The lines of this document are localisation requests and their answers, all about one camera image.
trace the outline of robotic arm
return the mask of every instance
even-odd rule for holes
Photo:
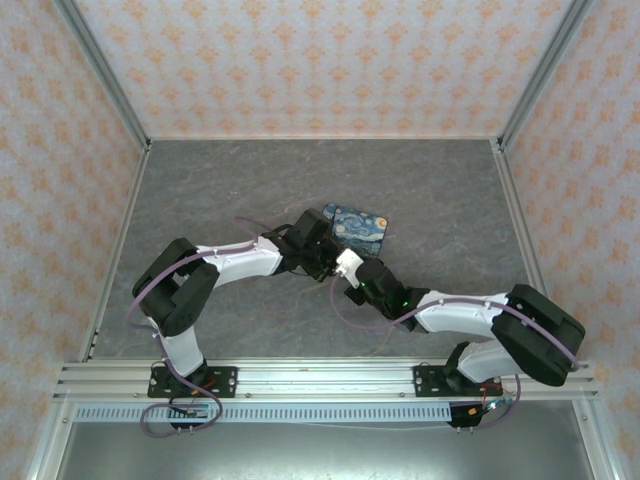
[[[575,366],[570,358],[585,335],[574,318],[527,285],[483,297],[405,287],[379,259],[362,259],[340,245],[331,233],[331,222],[314,209],[305,211],[294,225],[263,233],[257,242],[204,247],[177,239],[136,282],[134,297],[171,265],[194,254],[203,258],[175,272],[185,279],[182,284],[167,276],[140,306],[161,335],[177,372],[196,385],[206,385],[207,365],[193,325],[212,290],[241,278],[278,275],[298,267],[318,282],[334,274],[344,277],[350,284],[345,294],[354,303],[368,303],[410,331],[455,331],[490,338],[485,343],[461,343],[449,358],[442,380],[459,395],[487,379],[522,372],[560,386]]]

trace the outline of orange floral pattern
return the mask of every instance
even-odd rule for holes
[[[0,31],[0,464],[25,478],[140,154],[53,2],[0,3]]]
[[[151,137],[217,138],[498,135],[571,2],[79,3]]]
[[[582,356],[640,466],[638,25],[638,6],[596,2],[509,159],[547,286],[586,326]]]

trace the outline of patterned wallpaper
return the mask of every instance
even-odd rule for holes
[[[640,466],[640,4],[595,1],[509,159],[547,285],[586,325],[582,356]]]
[[[501,133],[570,0],[79,0],[152,138]]]
[[[139,155],[53,2],[0,2],[2,478],[79,353]]]

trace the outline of gray floor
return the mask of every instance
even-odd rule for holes
[[[589,480],[571,402],[524,402],[496,428],[219,424],[157,440],[133,424],[73,427],[61,480]],[[402,424],[395,428],[424,427]]]
[[[100,328],[95,357],[155,357],[123,323],[131,287],[173,239],[224,245],[248,215],[293,223],[309,207],[347,205],[389,221],[381,258],[406,285],[489,294],[526,274],[488,141],[167,141],[153,144]],[[196,326],[208,357],[448,356],[467,337],[365,332],[338,320],[328,282],[279,275],[226,285]],[[354,321],[384,323],[341,298]],[[142,314],[136,318],[143,321]]]

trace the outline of gray marble surface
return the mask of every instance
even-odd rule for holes
[[[326,203],[388,219],[380,256],[405,285],[489,294],[526,282],[488,141],[156,142],[94,356],[158,355],[149,335],[131,331],[123,316],[133,283],[171,240],[238,242],[246,234],[234,226],[235,215],[277,226]],[[225,285],[196,324],[200,347],[207,357],[446,357],[468,339],[357,330],[335,317],[328,295],[329,281],[290,274]],[[353,321],[386,323],[371,307],[340,297]],[[144,320],[141,313],[136,320]]]

